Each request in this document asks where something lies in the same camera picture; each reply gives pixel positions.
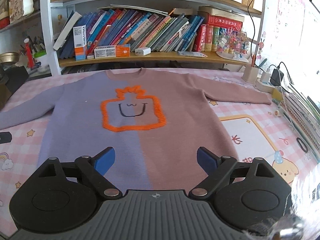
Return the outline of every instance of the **cartoon bear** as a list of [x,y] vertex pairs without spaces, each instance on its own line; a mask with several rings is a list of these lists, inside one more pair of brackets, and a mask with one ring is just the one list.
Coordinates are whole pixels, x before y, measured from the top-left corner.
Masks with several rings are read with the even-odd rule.
[[293,182],[295,175],[299,174],[299,170],[293,162],[283,158],[283,155],[283,151],[275,152],[275,160],[272,163],[272,167],[290,184]]

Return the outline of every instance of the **metal screw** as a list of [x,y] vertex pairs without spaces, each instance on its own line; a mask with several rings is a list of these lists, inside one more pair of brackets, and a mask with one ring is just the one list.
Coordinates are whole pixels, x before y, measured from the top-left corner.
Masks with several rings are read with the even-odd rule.
[[195,196],[202,197],[207,195],[207,191],[204,188],[194,188],[191,193]]
[[115,197],[120,194],[120,191],[116,188],[108,188],[103,193],[108,197]]

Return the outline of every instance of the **sweater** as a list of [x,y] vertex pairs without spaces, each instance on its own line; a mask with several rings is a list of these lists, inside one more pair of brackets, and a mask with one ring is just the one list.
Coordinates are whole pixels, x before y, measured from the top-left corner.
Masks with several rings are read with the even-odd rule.
[[207,176],[196,160],[199,147],[237,158],[207,98],[271,104],[264,93],[196,75],[146,68],[121,74],[107,70],[0,112],[0,130],[54,109],[37,166],[49,157],[72,162],[111,146],[116,158],[104,176],[122,192],[188,192]]

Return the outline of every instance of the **sweater sleeve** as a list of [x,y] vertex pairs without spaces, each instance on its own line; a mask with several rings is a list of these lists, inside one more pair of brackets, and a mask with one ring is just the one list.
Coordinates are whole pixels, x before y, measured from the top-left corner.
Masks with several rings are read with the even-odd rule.
[[271,105],[267,95],[237,84],[224,83],[188,74],[192,86],[202,89],[206,97],[224,102],[247,102]]
[[55,107],[63,91],[63,85],[53,87],[7,112],[0,112],[0,130],[43,116]]

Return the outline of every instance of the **orange fuzzy outline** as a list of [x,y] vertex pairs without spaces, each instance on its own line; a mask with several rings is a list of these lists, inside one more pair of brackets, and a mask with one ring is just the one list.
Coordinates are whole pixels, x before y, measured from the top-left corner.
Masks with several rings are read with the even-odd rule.
[[[102,112],[102,126],[105,129],[108,129],[113,132],[122,132],[122,131],[128,131],[128,130],[150,130],[159,128],[162,126],[165,126],[167,123],[167,120],[162,112],[160,100],[156,96],[145,96],[145,90],[140,89],[140,86],[134,86],[134,87],[126,87],[124,89],[117,88],[116,89],[116,96],[117,98],[114,99],[108,99],[101,102],[100,109]],[[151,98],[153,101],[153,108],[154,113],[156,117],[158,118],[158,123],[148,124],[148,125],[125,125],[120,127],[115,127],[109,124],[108,120],[108,112],[107,112],[107,104],[110,102],[116,102],[116,101],[122,101],[125,100],[124,94],[125,93],[136,93],[137,99],[145,99],[145,98]]]

